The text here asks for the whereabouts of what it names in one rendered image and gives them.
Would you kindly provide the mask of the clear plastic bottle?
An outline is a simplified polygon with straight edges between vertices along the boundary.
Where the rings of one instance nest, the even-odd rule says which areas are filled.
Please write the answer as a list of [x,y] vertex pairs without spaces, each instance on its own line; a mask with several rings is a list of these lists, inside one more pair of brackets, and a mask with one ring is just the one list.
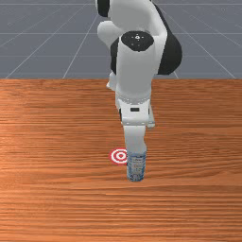
[[146,156],[144,153],[128,152],[127,159],[127,178],[131,182],[140,182],[146,172]]

